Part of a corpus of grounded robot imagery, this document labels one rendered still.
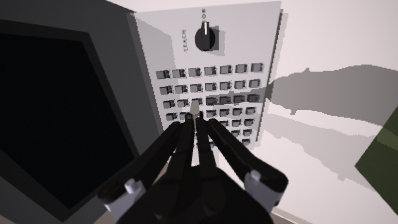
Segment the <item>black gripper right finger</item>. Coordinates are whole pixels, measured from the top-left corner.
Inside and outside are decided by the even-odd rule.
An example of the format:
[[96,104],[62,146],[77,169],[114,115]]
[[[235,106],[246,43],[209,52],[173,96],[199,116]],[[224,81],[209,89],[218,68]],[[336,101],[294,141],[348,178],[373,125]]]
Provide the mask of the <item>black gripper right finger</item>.
[[289,184],[287,176],[256,157],[217,119],[204,120],[203,112],[199,111],[199,102],[195,102],[194,118],[202,200],[206,215],[213,220],[218,220],[224,215],[226,208],[226,197],[208,134],[244,184],[244,189],[270,215],[273,207],[279,204]]

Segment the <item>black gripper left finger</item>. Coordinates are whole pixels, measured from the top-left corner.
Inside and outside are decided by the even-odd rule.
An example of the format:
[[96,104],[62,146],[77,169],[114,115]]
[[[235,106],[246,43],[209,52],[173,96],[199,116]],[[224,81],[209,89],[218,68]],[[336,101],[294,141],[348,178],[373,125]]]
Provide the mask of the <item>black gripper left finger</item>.
[[185,168],[192,165],[196,132],[194,113],[195,102],[191,102],[185,122],[173,122],[130,167],[101,187],[97,197],[115,222],[155,182],[170,157],[153,210],[162,223],[174,219],[179,209]]

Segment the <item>grey control console with keypad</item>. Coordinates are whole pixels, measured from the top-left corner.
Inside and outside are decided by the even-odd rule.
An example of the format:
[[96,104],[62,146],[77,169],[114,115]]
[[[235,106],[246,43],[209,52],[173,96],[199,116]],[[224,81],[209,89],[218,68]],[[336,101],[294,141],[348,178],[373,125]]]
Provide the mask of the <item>grey control console with keypad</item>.
[[281,3],[0,0],[0,215],[94,224],[101,187],[191,102],[254,150]]

